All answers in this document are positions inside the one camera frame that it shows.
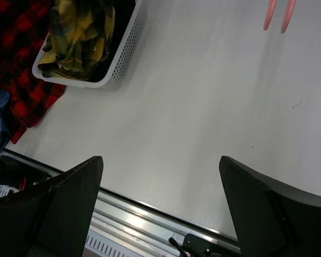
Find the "yellow plaid shirt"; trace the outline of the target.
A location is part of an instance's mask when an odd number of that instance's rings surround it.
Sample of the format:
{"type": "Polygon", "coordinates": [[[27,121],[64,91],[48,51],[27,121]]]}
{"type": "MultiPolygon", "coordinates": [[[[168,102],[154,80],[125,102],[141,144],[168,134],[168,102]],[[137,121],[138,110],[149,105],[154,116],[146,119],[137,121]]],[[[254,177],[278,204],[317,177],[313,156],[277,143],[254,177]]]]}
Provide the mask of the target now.
{"type": "Polygon", "coordinates": [[[109,58],[115,25],[113,1],[56,1],[38,69],[45,78],[89,80],[109,58]]]}

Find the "pink wire hanger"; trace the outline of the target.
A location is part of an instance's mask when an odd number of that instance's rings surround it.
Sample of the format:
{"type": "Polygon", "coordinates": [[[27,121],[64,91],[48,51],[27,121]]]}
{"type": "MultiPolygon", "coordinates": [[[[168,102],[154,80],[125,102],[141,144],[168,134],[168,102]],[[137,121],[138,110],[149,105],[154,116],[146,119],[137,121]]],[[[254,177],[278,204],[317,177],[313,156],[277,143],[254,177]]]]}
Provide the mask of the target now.
{"type": "Polygon", "coordinates": [[[291,17],[295,8],[295,3],[296,3],[296,0],[288,0],[285,15],[281,25],[281,34],[284,34],[287,30],[287,27],[289,25],[289,22],[291,20],[291,17]]]}
{"type": "Polygon", "coordinates": [[[263,29],[265,31],[268,30],[268,27],[271,23],[271,20],[272,20],[273,14],[274,14],[274,10],[276,8],[276,3],[277,3],[277,0],[269,0],[266,16],[265,16],[265,20],[264,20],[264,25],[263,25],[263,29]]]}

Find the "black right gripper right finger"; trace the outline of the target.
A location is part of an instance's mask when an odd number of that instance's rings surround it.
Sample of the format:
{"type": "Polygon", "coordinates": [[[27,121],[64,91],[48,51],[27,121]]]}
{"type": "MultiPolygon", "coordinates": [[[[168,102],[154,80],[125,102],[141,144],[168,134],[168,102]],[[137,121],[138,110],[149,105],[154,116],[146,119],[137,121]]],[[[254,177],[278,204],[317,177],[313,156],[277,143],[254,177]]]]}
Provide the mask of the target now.
{"type": "Polygon", "coordinates": [[[321,196],[229,156],[219,172],[242,256],[321,256],[321,196]]]}

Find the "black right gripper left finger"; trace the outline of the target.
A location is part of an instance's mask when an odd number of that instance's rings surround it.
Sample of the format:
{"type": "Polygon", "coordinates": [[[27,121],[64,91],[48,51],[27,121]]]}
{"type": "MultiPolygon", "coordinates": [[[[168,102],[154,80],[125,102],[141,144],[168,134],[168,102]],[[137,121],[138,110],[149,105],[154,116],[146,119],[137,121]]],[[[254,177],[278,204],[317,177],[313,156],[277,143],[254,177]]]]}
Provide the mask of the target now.
{"type": "Polygon", "coordinates": [[[0,198],[0,256],[82,256],[103,159],[0,198]]]}

